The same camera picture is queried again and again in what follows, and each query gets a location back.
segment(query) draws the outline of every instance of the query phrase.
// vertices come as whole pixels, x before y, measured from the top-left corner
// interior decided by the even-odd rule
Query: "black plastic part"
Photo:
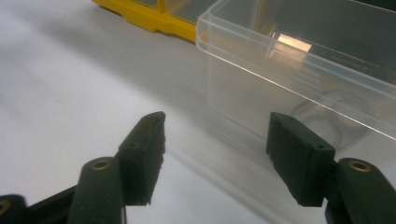
[[[352,223],[396,223],[396,191],[375,166],[341,159],[335,181]]]
[[[116,158],[126,205],[151,202],[163,164],[165,114],[156,112],[143,117],[120,145]]]
[[[332,168],[325,172],[325,178],[323,182],[318,185],[320,191],[323,193],[324,197],[327,199],[328,204],[337,210],[346,210],[343,197],[338,190],[338,186],[335,182],[335,170],[338,163],[333,161]]]
[[[0,197],[0,223],[24,224],[30,223],[30,216],[25,200],[20,195]]]
[[[59,192],[29,207],[35,223],[64,224],[69,215],[76,187]]]
[[[352,224],[347,210],[334,208],[329,203],[326,207],[325,217],[327,224]]]
[[[321,206],[319,187],[333,166],[335,149],[293,117],[272,113],[267,154],[302,206]]]
[[[67,223],[126,223],[116,158],[99,158],[82,167]]]

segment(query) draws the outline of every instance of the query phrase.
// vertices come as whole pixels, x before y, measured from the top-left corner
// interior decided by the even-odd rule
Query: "yellow box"
[[[94,3],[115,11],[125,20],[151,32],[161,31],[166,34],[178,35],[195,42],[195,23],[187,21],[167,10],[165,0],[92,0]],[[193,1],[180,1],[188,4]]]

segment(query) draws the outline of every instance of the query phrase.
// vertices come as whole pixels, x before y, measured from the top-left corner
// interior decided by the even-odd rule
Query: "white table surface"
[[[77,184],[85,162],[114,155],[142,116],[161,110],[165,162],[152,205],[129,207],[130,223],[265,223],[184,153],[227,147],[194,130],[207,74],[192,43],[89,0],[2,1],[0,195],[32,204]]]

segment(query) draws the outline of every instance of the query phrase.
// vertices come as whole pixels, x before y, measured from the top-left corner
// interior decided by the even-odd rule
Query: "screw hole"
[[[92,169],[93,170],[104,170],[108,166],[110,166],[111,162],[110,161],[98,161],[96,164],[93,165]]]
[[[370,172],[371,167],[363,162],[360,161],[351,161],[349,163],[349,166],[352,167],[353,169],[360,171],[360,172]]]
[[[9,201],[7,200],[0,201],[0,216],[3,215],[10,206],[11,204],[9,203]]]

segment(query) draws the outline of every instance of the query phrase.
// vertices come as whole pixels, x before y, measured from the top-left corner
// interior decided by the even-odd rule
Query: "clear plastic box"
[[[265,154],[273,111],[327,140],[336,159],[393,164],[395,27],[396,13],[355,1],[218,1],[197,23],[196,45],[210,55],[203,121],[260,161],[272,183],[281,182]],[[271,223],[323,223],[277,184],[243,186],[228,175],[240,186],[233,194]]]
[[[166,11],[184,21],[196,24],[202,15],[217,0],[165,0]]]

